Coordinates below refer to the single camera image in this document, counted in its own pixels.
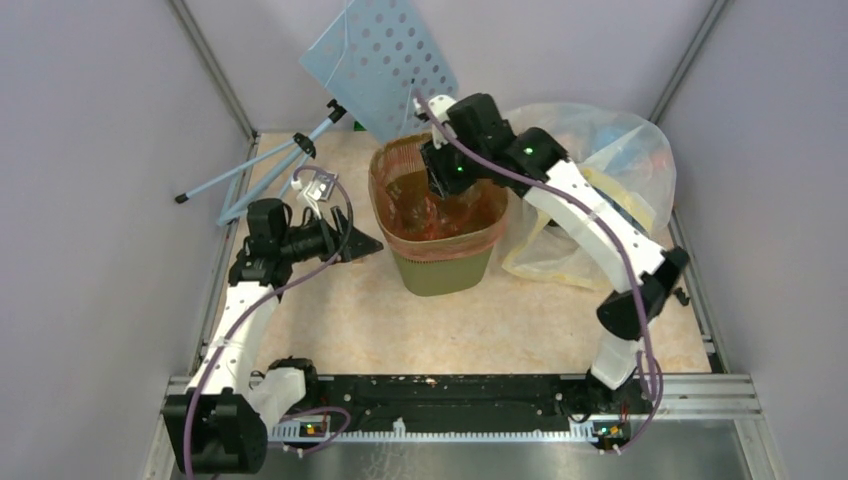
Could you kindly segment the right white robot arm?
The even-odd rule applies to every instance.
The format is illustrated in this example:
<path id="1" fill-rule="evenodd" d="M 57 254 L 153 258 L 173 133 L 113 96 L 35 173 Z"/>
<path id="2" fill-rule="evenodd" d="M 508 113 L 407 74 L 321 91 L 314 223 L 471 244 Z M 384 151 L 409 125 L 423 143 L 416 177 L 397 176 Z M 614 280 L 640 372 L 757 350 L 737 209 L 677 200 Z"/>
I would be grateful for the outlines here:
<path id="1" fill-rule="evenodd" d="M 597 309 L 605 334 L 586 385 L 589 404 L 612 412 L 627 397 L 634 373 L 656 398 L 660 368 L 650 323 L 689 263 L 681 247 L 666 249 L 641 233 L 580 172 L 567 149 L 548 131 L 516 132 L 493 97 L 461 100 L 413 92 L 415 115 L 431 138 L 420 149 L 430 191 L 459 196 L 481 180 L 511 190 L 561 227 L 600 267 L 613 290 Z"/>

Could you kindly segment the red plastic trash bag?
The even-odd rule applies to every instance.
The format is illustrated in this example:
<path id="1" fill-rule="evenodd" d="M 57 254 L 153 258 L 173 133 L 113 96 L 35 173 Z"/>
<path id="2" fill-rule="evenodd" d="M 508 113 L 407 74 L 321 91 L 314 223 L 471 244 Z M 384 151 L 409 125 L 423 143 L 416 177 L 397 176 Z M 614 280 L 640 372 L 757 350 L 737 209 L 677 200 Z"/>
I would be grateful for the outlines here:
<path id="1" fill-rule="evenodd" d="M 429 190 L 415 134 L 392 140 L 372 156 L 368 188 L 372 207 L 391 250 L 415 262 L 447 261 L 481 253 L 506 228 L 508 192 L 489 180 L 442 199 Z"/>

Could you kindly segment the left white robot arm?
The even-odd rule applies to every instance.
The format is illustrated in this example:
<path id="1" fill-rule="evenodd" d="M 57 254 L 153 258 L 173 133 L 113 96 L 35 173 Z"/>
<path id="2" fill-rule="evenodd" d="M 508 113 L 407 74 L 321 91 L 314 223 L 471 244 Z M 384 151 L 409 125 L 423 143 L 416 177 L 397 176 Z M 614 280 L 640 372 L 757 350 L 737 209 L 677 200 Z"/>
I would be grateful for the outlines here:
<path id="1" fill-rule="evenodd" d="M 300 224 L 278 198 L 252 202 L 248 234 L 230 267 L 225 311 L 198 372 L 184 392 L 166 397 L 162 417 L 180 471 L 255 474 L 263 466 L 273 427 L 291 409 L 308 413 L 320 386 L 308 359 L 282 360 L 255 376 L 254 363 L 284 294 L 332 265 L 376 254 L 384 245 L 355 227 L 353 208 L 324 217 L 305 208 Z"/>

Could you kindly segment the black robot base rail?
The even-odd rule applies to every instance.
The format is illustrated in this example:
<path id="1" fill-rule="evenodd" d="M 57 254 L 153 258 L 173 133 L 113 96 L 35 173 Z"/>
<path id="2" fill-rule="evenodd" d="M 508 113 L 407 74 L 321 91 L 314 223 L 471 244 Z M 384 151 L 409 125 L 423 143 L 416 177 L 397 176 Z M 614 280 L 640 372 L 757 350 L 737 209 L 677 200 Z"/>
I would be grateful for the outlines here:
<path id="1" fill-rule="evenodd" d="M 635 380 L 611 393 L 583 374 L 466 374 L 319 376 L 292 410 L 327 406 L 333 422 L 350 414 L 348 430 L 388 431 L 402 419 L 424 433 L 565 431 L 652 408 Z"/>

